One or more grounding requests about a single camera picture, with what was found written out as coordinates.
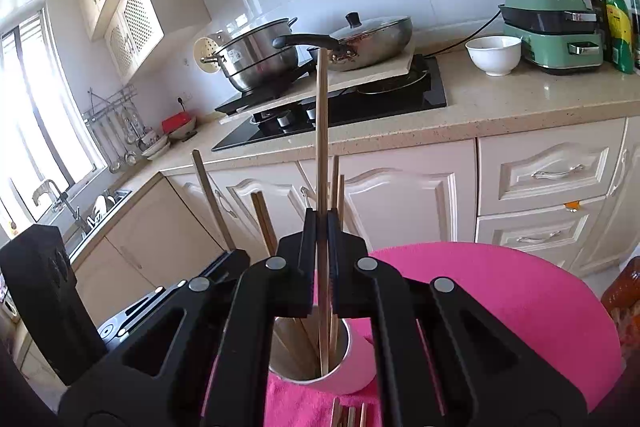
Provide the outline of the kitchen sink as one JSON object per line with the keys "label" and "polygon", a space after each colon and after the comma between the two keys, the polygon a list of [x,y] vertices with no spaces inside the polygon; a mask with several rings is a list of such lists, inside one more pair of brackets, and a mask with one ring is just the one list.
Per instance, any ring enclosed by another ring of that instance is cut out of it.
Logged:
{"label": "kitchen sink", "polygon": [[92,209],[84,217],[88,229],[80,225],[73,225],[63,236],[66,254],[72,257],[78,249],[84,245],[89,236],[96,231],[98,226],[115,212],[131,194],[130,190],[106,191],[98,196]]}

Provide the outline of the chrome faucet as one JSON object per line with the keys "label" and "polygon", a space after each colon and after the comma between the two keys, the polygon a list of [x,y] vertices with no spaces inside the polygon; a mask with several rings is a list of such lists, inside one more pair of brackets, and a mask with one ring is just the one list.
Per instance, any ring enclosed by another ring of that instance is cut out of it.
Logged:
{"label": "chrome faucet", "polygon": [[86,234],[92,231],[89,222],[84,217],[82,217],[80,208],[75,208],[70,205],[67,192],[61,191],[53,180],[43,180],[35,189],[34,193],[32,193],[32,202],[36,206],[39,205],[39,199],[42,195],[49,195],[54,207],[65,207],[72,215],[75,225],[77,225],[78,228],[81,229],[81,231],[85,232]]}

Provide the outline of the pink round tablecloth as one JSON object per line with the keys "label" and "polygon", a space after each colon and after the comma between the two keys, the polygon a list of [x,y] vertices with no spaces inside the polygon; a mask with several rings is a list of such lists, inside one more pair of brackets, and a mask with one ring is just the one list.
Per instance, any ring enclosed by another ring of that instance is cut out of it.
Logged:
{"label": "pink round tablecloth", "polygon": [[[620,377],[620,346],[612,321],[590,289],[570,274],[509,248],[472,243],[409,245],[369,254],[393,265],[403,277],[422,283],[450,277],[537,355],[577,387],[588,415]],[[374,348],[367,317],[341,317]],[[378,392],[378,369],[363,390]],[[310,424],[319,395],[268,372],[262,425]]]}

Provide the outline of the pink cup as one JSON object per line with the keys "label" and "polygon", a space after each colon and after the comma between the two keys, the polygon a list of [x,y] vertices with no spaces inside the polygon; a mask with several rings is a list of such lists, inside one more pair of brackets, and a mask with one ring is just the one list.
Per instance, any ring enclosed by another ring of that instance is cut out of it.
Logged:
{"label": "pink cup", "polygon": [[306,319],[277,317],[269,360],[270,373],[288,384],[332,395],[351,395],[367,387],[376,376],[374,348],[346,320],[336,323],[337,340],[330,354],[330,369],[321,372],[316,310]]}

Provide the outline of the window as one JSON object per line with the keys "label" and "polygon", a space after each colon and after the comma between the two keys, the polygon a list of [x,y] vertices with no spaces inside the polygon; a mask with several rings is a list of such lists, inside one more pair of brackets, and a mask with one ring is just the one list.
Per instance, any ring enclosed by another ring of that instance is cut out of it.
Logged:
{"label": "window", "polygon": [[10,239],[58,213],[44,181],[75,196],[105,169],[64,76],[47,12],[1,34],[1,230]]}

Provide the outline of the stacked white dishes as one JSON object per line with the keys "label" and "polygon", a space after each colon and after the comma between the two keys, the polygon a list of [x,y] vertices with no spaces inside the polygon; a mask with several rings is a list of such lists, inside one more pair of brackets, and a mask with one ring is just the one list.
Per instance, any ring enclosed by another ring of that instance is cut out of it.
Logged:
{"label": "stacked white dishes", "polygon": [[140,140],[141,155],[144,158],[150,158],[167,144],[168,136],[166,134],[158,134],[151,130]]}

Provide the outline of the lower base cabinets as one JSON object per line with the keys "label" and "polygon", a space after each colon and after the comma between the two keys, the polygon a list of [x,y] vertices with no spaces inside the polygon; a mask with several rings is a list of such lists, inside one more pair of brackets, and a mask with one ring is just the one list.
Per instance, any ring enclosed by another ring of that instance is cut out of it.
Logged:
{"label": "lower base cabinets", "polygon": [[[433,242],[509,247],[578,277],[618,265],[639,244],[639,121],[623,118],[349,155],[345,228],[372,251]],[[316,199],[312,161],[210,170],[236,246],[267,249],[250,194],[277,236]],[[158,286],[204,269],[224,239],[193,171],[153,181],[73,257],[77,289],[101,324]]]}

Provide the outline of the red lid container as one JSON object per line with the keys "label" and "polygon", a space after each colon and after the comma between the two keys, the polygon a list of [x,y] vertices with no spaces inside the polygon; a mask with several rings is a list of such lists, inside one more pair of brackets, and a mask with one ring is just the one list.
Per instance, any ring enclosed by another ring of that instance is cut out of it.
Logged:
{"label": "red lid container", "polygon": [[162,126],[163,134],[171,134],[171,132],[178,130],[185,124],[189,124],[192,119],[193,117],[185,110],[175,115],[171,115],[164,119],[160,124]]}

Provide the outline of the black gas hob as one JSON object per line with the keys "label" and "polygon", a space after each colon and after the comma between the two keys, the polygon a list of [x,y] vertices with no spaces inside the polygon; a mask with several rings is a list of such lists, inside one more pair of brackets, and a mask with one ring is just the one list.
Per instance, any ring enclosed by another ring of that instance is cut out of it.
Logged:
{"label": "black gas hob", "polygon": [[[442,108],[447,105],[447,99],[436,60],[416,54],[407,74],[331,92],[328,103],[329,125],[340,127]],[[253,114],[219,141],[213,150],[229,150],[288,134],[308,133],[315,127],[316,102],[314,98],[305,98]]]}

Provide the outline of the beige stone board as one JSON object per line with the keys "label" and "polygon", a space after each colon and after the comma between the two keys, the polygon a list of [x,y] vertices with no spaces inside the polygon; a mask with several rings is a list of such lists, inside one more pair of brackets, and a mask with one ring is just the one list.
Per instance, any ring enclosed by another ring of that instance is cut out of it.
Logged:
{"label": "beige stone board", "polygon": [[[414,51],[416,50],[416,38],[412,37],[401,54],[390,58],[384,62],[368,66],[365,68],[351,70],[350,72],[328,72],[328,92],[342,91],[344,89],[360,86],[363,83],[375,82],[387,78],[398,77],[408,74],[412,62]],[[245,107],[232,115],[218,119],[219,124],[227,124],[241,118],[243,115],[252,115],[273,109],[286,104],[291,104],[313,98],[316,95],[317,79],[316,73],[296,80],[293,86],[285,91],[279,98],[258,104],[254,107]]]}

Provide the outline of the steel stock pot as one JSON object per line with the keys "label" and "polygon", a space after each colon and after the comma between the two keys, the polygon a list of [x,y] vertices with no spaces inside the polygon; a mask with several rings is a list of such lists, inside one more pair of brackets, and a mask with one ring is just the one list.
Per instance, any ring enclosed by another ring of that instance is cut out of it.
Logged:
{"label": "steel stock pot", "polygon": [[249,29],[234,38],[224,31],[221,47],[216,53],[220,71],[241,93],[253,91],[265,86],[274,78],[279,78],[298,67],[298,54],[295,46],[276,49],[272,40],[277,36],[291,33],[297,18],[280,18],[262,26]]}

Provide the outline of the wok with glass lid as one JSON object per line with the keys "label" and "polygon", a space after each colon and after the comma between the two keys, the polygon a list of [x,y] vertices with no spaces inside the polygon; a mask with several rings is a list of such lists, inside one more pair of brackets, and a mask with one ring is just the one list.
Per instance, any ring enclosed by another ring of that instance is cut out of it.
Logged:
{"label": "wok with glass lid", "polygon": [[272,40],[276,49],[310,46],[328,51],[329,69],[335,72],[369,67],[401,54],[413,34],[410,16],[362,20],[357,12],[345,16],[348,25],[333,34],[288,34]]}

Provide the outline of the green yellow oil bottle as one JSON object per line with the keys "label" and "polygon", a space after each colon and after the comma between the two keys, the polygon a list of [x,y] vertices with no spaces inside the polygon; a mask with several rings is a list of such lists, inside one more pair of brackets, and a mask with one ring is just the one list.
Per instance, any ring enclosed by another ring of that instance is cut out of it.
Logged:
{"label": "green yellow oil bottle", "polygon": [[624,74],[634,73],[632,27],[625,0],[606,0],[608,28],[611,34],[612,61]]}

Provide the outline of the dark olive oil bottle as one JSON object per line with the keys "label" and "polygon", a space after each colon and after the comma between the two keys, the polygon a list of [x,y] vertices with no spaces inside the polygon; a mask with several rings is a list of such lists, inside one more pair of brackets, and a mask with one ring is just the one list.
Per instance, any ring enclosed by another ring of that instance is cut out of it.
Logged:
{"label": "dark olive oil bottle", "polygon": [[612,61],[612,44],[610,26],[608,26],[608,11],[606,10],[606,0],[590,0],[593,12],[597,14],[599,31],[603,43],[603,60]]}

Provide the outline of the wall utensil rack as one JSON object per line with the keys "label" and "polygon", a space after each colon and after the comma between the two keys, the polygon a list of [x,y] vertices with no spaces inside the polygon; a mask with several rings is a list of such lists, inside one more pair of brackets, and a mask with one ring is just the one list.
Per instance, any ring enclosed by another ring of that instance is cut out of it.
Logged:
{"label": "wall utensil rack", "polygon": [[108,171],[121,173],[141,164],[143,137],[148,128],[134,104],[136,88],[126,86],[106,98],[92,88],[87,94],[90,106],[82,114],[82,120]]}

